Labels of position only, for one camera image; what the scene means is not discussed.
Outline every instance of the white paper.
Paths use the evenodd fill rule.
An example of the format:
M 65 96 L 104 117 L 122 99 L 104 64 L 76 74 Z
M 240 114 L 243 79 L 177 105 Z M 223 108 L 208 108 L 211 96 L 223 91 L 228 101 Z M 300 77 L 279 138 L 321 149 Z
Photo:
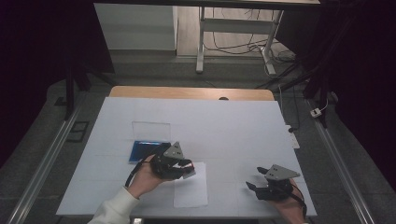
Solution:
M 203 162 L 194 164 L 195 173 L 187 179 L 175 181 L 174 207 L 201 207 L 208 204 L 206 166 Z

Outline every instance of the robotic arm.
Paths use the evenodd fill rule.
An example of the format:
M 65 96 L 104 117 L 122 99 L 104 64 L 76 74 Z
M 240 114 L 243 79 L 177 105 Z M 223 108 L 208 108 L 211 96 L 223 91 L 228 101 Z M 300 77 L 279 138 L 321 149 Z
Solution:
M 257 188 L 255 185 L 247 182 L 247 187 L 256 193 L 259 200 L 265 201 L 283 201 L 291 197 L 296 200 L 303 208 L 303 216 L 306 215 L 306 204 L 303 198 L 294 195 L 293 188 L 299 190 L 296 186 L 290 183 L 290 178 L 300 176 L 299 173 L 286 169 L 282 166 L 274 164 L 269 170 L 262 167 L 257 167 L 259 173 L 263 174 L 268 181 L 265 188 Z
M 136 167 L 132 170 L 128 179 L 125 182 L 125 187 L 129 187 L 134 175 L 139 171 L 143 162 L 150 155 L 154 155 L 151 159 L 150 166 L 154 174 L 161 179 L 179 179 L 183 176 L 184 179 L 195 175 L 195 169 L 191 160 L 186 160 L 181 151 L 180 143 L 176 142 L 173 145 L 170 143 L 161 143 L 148 153 Z

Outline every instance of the white table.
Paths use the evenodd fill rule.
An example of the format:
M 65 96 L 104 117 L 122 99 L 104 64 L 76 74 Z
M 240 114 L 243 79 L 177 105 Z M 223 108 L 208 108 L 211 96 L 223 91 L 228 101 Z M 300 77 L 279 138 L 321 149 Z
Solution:
M 263 183 L 256 167 L 278 164 L 302 174 L 275 101 L 106 98 L 57 215 L 91 216 L 123 186 L 134 166 L 133 121 L 171 124 L 186 158 L 206 166 L 208 205 L 175 208 L 174 183 L 141 198 L 133 217 L 278 217 L 246 181 Z M 315 216 L 304 176 L 295 178 Z

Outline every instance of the floor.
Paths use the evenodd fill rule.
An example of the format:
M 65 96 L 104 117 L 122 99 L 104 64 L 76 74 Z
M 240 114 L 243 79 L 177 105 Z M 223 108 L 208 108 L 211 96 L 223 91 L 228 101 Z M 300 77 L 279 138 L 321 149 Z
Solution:
M 222 16 L 221 9 L 216 9 L 217 16 Z M 248 43 L 247 39 L 239 42 L 221 42 L 219 45 L 238 45 Z M 136 86 L 174 86 L 174 87 L 209 87 L 255 89 L 272 78 L 265 75 L 260 57 L 208 57 L 205 59 L 205 71 L 195 74 L 195 60 L 187 53 L 182 57 L 167 55 L 131 55 L 113 52 L 112 60 L 116 75 L 111 78 L 121 85 Z M 285 70 L 287 64 L 276 64 L 276 71 Z M 288 82 L 301 74 L 301 68 L 282 78 L 278 83 Z M 67 135 L 60 154 L 53 164 L 44 185 L 25 219 L 25 223 L 87 223 L 89 217 L 58 217 L 55 215 L 67 185 L 78 164 L 79 157 L 90 136 L 95 119 L 102 102 L 108 96 L 111 86 L 103 80 L 89 75 L 92 87 L 88 92 L 76 93 L 85 100 L 76 120 L 76 126 Z M 302 97 L 305 83 L 295 86 L 282 94 L 276 94 L 279 106 L 283 108 L 285 122 L 296 128 L 294 132 L 300 144 L 295 150 L 303 169 L 305 180 L 313 198 L 317 217 L 309 217 L 309 223 L 361 223 L 356 215 L 351 199 L 336 173 L 332 160 L 322 139 L 318 134 L 315 121 L 310 117 L 311 107 Z M 24 136 L 7 164 L 0 170 L 0 223 L 6 223 L 43 155 L 50 147 L 57 131 L 64 122 L 65 108 L 60 103 L 65 97 L 64 81 L 52 85 L 48 90 L 48 99 L 41 113 Z M 327 107 L 328 131 L 347 164 L 353 180 L 368 204 L 375 223 L 394 223 L 396 220 L 396 194 L 385 178 L 380 174 L 364 148 L 353 134 L 345 127 L 334 112 L 336 102 L 329 98 Z M 86 128 L 79 132 L 78 125 Z M 150 220 L 148 223 L 164 223 L 163 220 Z M 245 223 L 233 220 L 226 223 Z M 261 223 L 282 223 L 279 220 L 261 220 Z

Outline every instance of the white sleeve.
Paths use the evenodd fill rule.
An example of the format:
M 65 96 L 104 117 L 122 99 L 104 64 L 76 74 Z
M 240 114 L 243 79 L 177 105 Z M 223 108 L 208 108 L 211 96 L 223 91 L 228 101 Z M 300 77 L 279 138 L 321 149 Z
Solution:
M 132 209 L 134 209 L 139 200 L 134 198 L 126 188 L 120 189 L 117 195 L 104 201 L 96 211 L 90 224 L 113 223 L 113 224 L 129 224 Z

